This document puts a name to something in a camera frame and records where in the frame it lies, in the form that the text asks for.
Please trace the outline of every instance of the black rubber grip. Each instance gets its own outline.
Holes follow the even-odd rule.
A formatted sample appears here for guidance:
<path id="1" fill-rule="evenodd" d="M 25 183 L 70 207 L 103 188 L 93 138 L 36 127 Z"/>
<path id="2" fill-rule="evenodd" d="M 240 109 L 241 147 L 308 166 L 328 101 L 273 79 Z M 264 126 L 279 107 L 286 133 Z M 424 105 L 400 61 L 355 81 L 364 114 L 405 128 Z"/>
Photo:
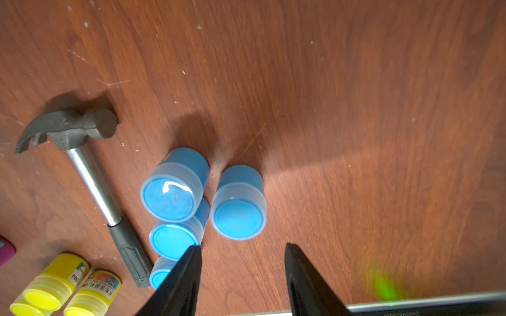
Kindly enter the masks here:
<path id="1" fill-rule="evenodd" d="M 123 217 L 118 225 L 109 226 L 109 231 L 137 286 L 140 288 L 147 287 L 153 264 L 128 219 Z"/>

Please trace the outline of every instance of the hammer head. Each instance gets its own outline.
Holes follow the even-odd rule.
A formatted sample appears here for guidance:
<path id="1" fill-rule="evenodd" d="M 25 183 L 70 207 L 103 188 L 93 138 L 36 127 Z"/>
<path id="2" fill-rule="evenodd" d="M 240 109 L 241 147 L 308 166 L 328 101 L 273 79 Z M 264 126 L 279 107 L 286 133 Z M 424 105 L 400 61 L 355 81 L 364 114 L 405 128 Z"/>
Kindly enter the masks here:
<path id="1" fill-rule="evenodd" d="M 28 149 L 30 139 L 39 145 L 48 136 L 61 150 L 69 150 L 85 144 L 89 136 L 95 139 L 112 137 L 116 132 L 117 118 L 105 108 L 88 110 L 84 115 L 66 109 L 39 116 L 33 120 L 19 138 L 16 154 Z"/>

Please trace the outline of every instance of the pink object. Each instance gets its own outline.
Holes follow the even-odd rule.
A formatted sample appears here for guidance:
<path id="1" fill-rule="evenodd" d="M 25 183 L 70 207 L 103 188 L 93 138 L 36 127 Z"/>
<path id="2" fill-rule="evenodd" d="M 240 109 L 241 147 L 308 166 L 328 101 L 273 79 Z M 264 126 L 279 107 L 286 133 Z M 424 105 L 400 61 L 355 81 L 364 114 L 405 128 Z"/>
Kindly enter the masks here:
<path id="1" fill-rule="evenodd" d="M 16 248 L 10 241 L 0 236 L 0 266 L 4 265 L 16 253 Z"/>

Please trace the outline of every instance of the yellow bottle cap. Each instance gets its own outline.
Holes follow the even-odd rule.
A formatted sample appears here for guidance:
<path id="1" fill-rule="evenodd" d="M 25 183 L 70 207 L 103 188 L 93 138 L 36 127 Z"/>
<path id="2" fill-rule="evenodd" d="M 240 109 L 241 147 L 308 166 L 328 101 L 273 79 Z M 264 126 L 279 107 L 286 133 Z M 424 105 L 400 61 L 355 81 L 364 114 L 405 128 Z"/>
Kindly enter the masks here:
<path id="1" fill-rule="evenodd" d="M 20 295 L 10 306 L 11 312 L 16 316 L 49 316 L 51 310 L 43 310 L 28 303 L 23 295 Z"/>
<path id="2" fill-rule="evenodd" d="M 72 289 L 51 276 L 36 277 L 23 291 L 32 305 L 45 310 L 59 310 L 72 295 Z"/>
<path id="3" fill-rule="evenodd" d="M 74 295 L 63 311 L 65 316 L 104 316 L 108 306 L 99 298 L 89 294 Z"/>

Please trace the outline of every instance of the product label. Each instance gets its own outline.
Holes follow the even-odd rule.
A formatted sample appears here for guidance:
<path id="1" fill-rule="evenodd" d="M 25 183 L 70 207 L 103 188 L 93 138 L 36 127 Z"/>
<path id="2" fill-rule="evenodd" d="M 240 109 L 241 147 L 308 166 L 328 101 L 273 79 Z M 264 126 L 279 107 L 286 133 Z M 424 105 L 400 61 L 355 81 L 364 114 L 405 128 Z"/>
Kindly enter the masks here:
<path id="1" fill-rule="evenodd" d="M 80 263 L 77 268 L 75 268 L 74 272 L 68 277 L 68 280 L 72 282 L 74 286 L 77 286 L 81 283 L 82 279 L 85 277 L 86 267 L 84 263 Z"/>
<path id="2" fill-rule="evenodd" d="M 111 299 L 119 285 L 119 280 L 103 272 L 92 273 L 82 286 L 83 289 L 98 292 Z"/>

